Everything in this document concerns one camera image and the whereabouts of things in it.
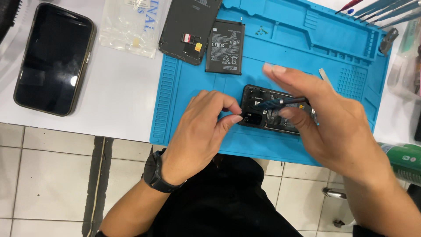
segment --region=blue silicone repair mat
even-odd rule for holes
[[[305,0],[224,0],[218,19],[242,17],[245,24],[242,75],[205,73],[206,57],[194,66],[164,55],[150,142],[168,145],[190,98],[202,89],[221,91],[239,103],[247,84],[282,91],[262,74],[265,62],[318,77],[323,68],[339,94],[364,105],[374,131],[389,62],[378,51],[386,33],[334,13]],[[256,35],[260,28],[269,33]],[[238,124],[219,152],[320,165],[299,136]]]

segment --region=black shirt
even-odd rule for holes
[[[263,169],[254,160],[217,155],[204,170],[173,192],[141,236],[301,237],[261,188]],[[354,237],[380,237],[355,226]],[[99,232],[96,237],[105,237]]]

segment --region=green spray can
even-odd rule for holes
[[[398,179],[421,186],[421,147],[412,144],[378,144],[389,158]]]

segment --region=phone battery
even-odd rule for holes
[[[241,75],[245,24],[216,19],[209,37],[206,72]]]

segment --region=smartphone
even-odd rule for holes
[[[199,65],[222,0],[173,0],[158,44],[159,51]]]
[[[57,116],[75,109],[96,33],[93,22],[50,3],[35,12],[13,98]]]
[[[300,135],[300,132],[291,122],[279,116],[279,110],[259,108],[255,105],[267,100],[283,99],[293,97],[291,94],[279,92],[259,86],[246,85],[241,99],[241,109],[243,120],[238,124],[246,127],[254,127],[264,130]],[[296,107],[304,110],[317,124],[316,111],[307,103],[296,103],[286,105],[286,107]]]

